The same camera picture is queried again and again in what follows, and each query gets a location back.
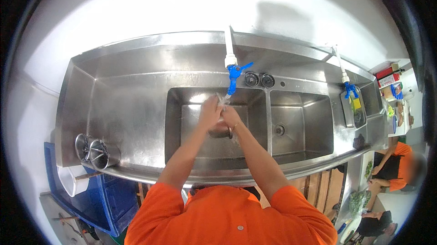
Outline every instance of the orange shirt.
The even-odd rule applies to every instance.
[[[251,193],[230,186],[199,190],[184,208],[180,191],[156,183],[129,225],[124,243],[335,244],[331,221],[295,187],[279,189],[262,209]]]
[[[409,180],[409,167],[412,159],[412,149],[409,145],[398,142],[396,146],[394,156],[403,155],[399,160],[399,172],[398,179],[391,179],[390,181],[390,192],[399,190],[407,185]]]

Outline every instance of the cutting board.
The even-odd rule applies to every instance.
[[[360,172],[360,185],[358,191],[367,190],[369,187],[369,184],[367,182],[367,178],[364,176],[366,175],[366,168],[367,164],[371,161],[372,167],[373,167],[373,159],[374,159],[374,151],[369,151],[363,154],[363,163],[361,164],[361,172]]]

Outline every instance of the white bucket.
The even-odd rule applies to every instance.
[[[83,166],[58,167],[58,176],[65,191],[70,197],[84,192],[90,179],[76,180],[74,177],[86,174]]]

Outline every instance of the faucet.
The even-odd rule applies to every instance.
[[[232,48],[232,35],[231,35],[231,25],[227,25],[225,28],[225,44],[226,44],[226,57],[225,57],[225,68],[229,71],[229,79],[231,80],[231,85],[228,88],[228,95],[235,93],[237,86],[237,78],[240,77],[241,71],[245,68],[251,67],[254,63],[250,62],[243,67],[238,66],[237,57],[235,57]]]
[[[340,53],[338,52],[338,45],[332,46],[332,49],[334,50],[335,56],[337,57],[338,63],[340,64],[340,69],[342,73],[341,81],[344,84],[344,87],[346,88],[346,95],[344,98],[349,99],[351,92],[353,92],[355,98],[358,98],[358,93],[357,90],[355,89],[355,85],[349,84],[350,82],[349,76],[347,76],[346,70],[344,69],[343,64],[341,63]]]
[[[240,67],[238,65],[229,65],[227,67],[229,71],[229,79],[231,80],[231,85],[228,88],[228,95],[232,95],[235,93],[235,89],[237,87],[237,78],[240,77],[241,71],[245,68],[251,67],[253,64],[253,62],[250,62],[243,67]]]

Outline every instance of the sink basin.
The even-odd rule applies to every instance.
[[[270,105],[272,156],[279,164],[332,154],[329,96],[273,90]]]
[[[226,88],[171,88],[167,94],[165,114],[165,162],[196,127],[201,104],[216,92],[224,96]],[[233,106],[257,141],[267,149],[266,95],[261,89],[237,89],[232,95]],[[232,139],[206,136],[193,169],[247,168],[236,134]]]

